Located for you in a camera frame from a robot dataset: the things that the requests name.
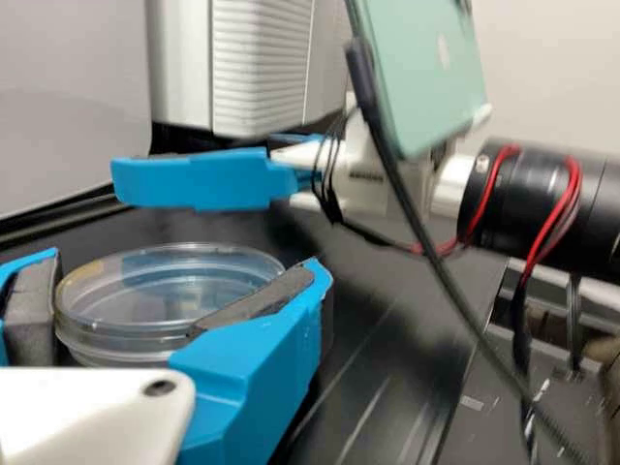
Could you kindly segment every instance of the metal screw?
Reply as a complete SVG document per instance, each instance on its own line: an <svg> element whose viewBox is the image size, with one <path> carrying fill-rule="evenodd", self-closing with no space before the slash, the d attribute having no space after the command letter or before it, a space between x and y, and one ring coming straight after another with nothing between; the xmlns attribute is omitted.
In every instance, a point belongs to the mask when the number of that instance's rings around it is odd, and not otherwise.
<svg viewBox="0 0 620 465"><path fill-rule="evenodd" d="M488 158L488 155L481 154L474 163L474 170L480 173L487 172L490 163L491 160Z"/></svg>
<svg viewBox="0 0 620 465"><path fill-rule="evenodd" d="M148 385L142 391L149 397L161 397L176 389L176 384L169 380L157 380Z"/></svg>

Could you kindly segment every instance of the screw hole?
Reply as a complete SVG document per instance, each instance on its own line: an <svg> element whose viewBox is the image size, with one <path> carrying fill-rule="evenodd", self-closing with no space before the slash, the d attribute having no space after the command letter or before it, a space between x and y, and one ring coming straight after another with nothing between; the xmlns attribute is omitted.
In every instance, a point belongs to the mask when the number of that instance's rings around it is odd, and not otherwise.
<svg viewBox="0 0 620 465"><path fill-rule="evenodd" d="M144 388L144 395L149 397L160 397L172 392L176 388L176 384L168 380L154 381Z"/></svg>

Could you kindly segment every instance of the green smartphone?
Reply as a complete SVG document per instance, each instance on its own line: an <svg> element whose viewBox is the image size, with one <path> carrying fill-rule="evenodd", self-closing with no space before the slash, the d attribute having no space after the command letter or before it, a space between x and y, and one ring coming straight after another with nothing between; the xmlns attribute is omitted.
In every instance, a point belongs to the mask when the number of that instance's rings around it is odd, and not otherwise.
<svg viewBox="0 0 620 465"><path fill-rule="evenodd" d="M381 124L403 158L467 130L489 109L468 0L347 0L374 64Z"/></svg>

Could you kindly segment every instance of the petri dish lid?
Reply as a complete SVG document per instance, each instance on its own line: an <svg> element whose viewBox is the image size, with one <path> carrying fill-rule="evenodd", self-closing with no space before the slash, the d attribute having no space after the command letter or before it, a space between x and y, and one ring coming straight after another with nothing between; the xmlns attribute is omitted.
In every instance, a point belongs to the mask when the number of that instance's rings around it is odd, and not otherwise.
<svg viewBox="0 0 620 465"><path fill-rule="evenodd" d="M284 266L258 250L178 243L111 255L56 288L56 336L90 366L165 365L193 321L264 286Z"/></svg>

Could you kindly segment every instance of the black cylinder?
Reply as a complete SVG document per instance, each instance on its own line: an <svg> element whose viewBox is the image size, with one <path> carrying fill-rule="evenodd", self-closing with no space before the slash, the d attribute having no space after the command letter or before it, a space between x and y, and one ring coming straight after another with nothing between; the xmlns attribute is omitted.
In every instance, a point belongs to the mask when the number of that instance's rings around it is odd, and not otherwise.
<svg viewBox="0 0 620 465"><path fill-rule="evenodd" d="M458 215L462 236L480 201L490 167L507 142L490 140L472 170ZM525 259L569 173L563 150L519 144L518 156L500 168L495 188L473 236L473 245ZM620 164L579 156L583 178L579 210L571 229L543 264L620 283Z"/></svg>

